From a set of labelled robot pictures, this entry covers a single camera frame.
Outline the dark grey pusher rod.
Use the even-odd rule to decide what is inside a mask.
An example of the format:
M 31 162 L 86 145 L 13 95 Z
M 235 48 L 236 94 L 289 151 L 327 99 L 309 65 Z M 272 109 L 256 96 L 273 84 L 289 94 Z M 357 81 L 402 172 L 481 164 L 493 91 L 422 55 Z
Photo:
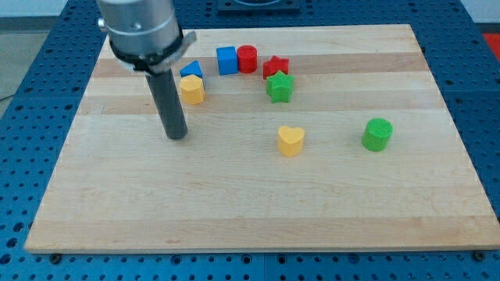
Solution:
M 188 127 L 172 71 L 148 75 L 146 80 L 166 136 L 172 140 L 184 138 Z

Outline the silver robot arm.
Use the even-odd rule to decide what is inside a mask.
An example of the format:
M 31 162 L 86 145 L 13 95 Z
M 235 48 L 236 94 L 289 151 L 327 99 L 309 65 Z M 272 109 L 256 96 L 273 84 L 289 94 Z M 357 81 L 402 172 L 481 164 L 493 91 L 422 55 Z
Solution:
M 97 0 L 99 29 L 128 69 L 145 75 L 166 136 L 184 138 L 188 127 L 172 68 L 197 40 L 183 32 L 171 0 Z

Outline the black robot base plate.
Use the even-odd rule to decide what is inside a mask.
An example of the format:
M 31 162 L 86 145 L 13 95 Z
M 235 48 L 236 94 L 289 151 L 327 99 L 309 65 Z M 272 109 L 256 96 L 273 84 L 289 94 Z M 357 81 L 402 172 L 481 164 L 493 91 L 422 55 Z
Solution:
M 218 0 L 220 15 L 238 12 L 299 12 L 301 0 Z

